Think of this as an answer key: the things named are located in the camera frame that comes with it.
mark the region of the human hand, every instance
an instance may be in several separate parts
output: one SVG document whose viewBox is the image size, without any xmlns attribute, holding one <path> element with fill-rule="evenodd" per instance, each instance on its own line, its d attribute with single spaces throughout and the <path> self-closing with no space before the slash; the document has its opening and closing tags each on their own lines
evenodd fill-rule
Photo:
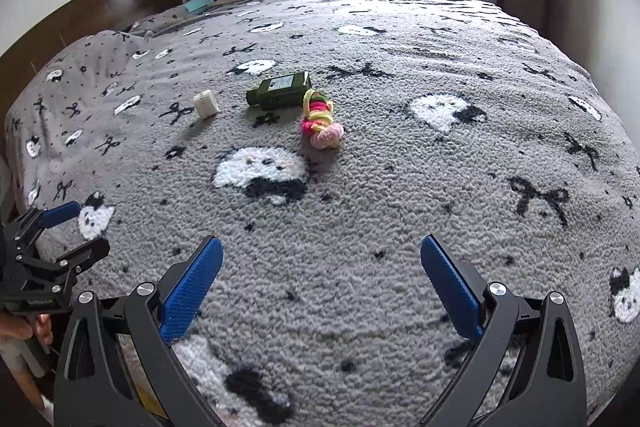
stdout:
<svg viewBox="0 0 640 427">
<path fill-rule="evenodd" d="M 21 341 L 30 339 L 35 333 L 44 344 L 49 346 L 53 341 L 51 332 L 51 317 L 49 315 L 38 315 L 34 327 L 21 317 L 14 317 L 7 313 L 0 312 L 0 337 L 13 337 Z"/>
</svg>

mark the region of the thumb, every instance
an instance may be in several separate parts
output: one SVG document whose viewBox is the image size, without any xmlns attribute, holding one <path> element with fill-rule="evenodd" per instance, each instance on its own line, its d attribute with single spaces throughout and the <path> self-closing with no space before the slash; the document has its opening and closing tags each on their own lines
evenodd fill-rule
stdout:
<svg viewBox="0 0 640 427">
<path fill-rule="evenodd" d="M 23 318 L 0 313 L 0 335 L 25 341 L 31 338 L 33 330 Z"/>
</svg>

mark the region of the blue textured pad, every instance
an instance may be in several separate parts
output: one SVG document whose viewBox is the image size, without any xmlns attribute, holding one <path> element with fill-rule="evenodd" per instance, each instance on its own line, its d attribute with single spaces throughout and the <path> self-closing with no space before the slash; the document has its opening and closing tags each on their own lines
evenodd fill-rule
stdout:
<svg viewBox="0 0 640 427">
<path fill-rule="evenodd" d="M 422 240 L 420 260 L 458 334 L 477 341 L 482 336 L 480 303 L 433 235 Z"/>
<path fill-rule="evenodd" d="M 61 225 L 65 221 L 74 219 L 79 215 L 80 204 L 75 201 L 71 201 L 70 203 L 65 203 L 61 206 L 43 212 L 38 220 L 38 224 L 43 227 L 43 229 L 52 229 L 53 227 Z"/>
<path fill-rule="evenodd" d="M 167 344 L 181 338 L 189 329 L 193 317 L 222 268 L 223 259 L 222 243 L 214 237 L 165 299 L 160 336 Z"/>
</svg>

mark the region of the bottle cap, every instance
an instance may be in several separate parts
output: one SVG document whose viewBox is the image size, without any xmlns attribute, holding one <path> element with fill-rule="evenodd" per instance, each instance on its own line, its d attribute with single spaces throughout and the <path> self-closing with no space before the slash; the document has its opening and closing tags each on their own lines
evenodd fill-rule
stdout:
<svg viewBox="0 0 640 427">
<path fill-rule="evenodd" d="M 246 103 L 249 105 L 258 105 L 258 90 L 250 89 L 246 92 Z"/>
</svg>

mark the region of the wooden headboard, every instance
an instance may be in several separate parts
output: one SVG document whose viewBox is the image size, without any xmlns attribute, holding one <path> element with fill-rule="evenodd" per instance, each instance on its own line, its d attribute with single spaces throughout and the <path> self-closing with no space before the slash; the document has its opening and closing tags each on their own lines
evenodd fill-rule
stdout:
<svg viewBox="0 0 640 427">
<path fill-rule="evenodd" d="M 72 0 L 41 20 L 0 57 L 0 116 L 4 118 L 31 79 L 69 44 L 103 30 L 124 30 L 136 20 L 182 0 Z"/>
</svg>

